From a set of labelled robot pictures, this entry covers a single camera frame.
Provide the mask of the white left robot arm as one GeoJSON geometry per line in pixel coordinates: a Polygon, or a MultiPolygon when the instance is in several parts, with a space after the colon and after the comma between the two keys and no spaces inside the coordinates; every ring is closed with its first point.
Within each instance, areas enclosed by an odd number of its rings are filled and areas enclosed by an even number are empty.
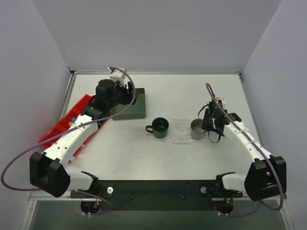
{"type": "Polygon", "coordinates": [[[127,107],[135,104],[137,92],[133,81],[121,86],[119,81],[104,79],[99,81],[95,95],[92,96],[72,126],[43,153],[31,155],[31,185],[51,194],[62,196],[68,190],[81,190],[87,197],[98,193],[98,184],[88,172],[69,174],[68,163],[82,144],[94,134],[103,123],[111,119],[111,110],[119,104],[127,107]]]}

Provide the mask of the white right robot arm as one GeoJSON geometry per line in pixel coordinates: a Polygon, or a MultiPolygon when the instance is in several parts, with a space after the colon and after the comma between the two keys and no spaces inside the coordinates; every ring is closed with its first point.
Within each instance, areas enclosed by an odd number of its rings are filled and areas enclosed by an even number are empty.
{"type": "Polygon", "coordinates": [[[216,133],[219,138],[228,138],[249,164],[249,170],[245,173],[218,175],[216,179],[220,181],[222,189],[245,193],[253,201],[284,195],[287,190],[285,159],[273,156],[256,141],[241,118],[224,109],[223,99],[211,100],[202,111],[202,129],[207,133],[216,133]]]}

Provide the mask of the dark green mug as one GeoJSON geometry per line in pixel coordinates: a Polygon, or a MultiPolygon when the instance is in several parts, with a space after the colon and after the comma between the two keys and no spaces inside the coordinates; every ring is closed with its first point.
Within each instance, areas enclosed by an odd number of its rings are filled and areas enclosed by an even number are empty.
{"type": "Polygon", "coordinates": [[[169,122],[163,117],[155,118],[151,125],[145,127],[145,130],[153,134],[157,139],[165,138],[168,134],[168,129],[169,122]]]}

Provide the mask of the grey mug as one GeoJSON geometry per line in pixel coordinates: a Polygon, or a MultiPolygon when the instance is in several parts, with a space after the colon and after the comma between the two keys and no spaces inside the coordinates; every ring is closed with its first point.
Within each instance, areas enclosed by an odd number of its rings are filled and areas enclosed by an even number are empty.
{"type": "Polygon", "coordinates": [[[202,129],[202,119],[194,119],[190,124],[191,138],[193,140],[202,140],[206,135],[206,130],[202,129]]]}

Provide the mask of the clear textured acrylic holder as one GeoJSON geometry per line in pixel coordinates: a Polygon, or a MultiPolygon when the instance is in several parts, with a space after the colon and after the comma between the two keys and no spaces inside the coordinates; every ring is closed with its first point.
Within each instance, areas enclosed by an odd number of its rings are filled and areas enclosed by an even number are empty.
{"type": "Polygon", "coordinates": [[[191,130],[189,119],[171,119],[170,121],[171,141],[190,141],[191,130]]]}

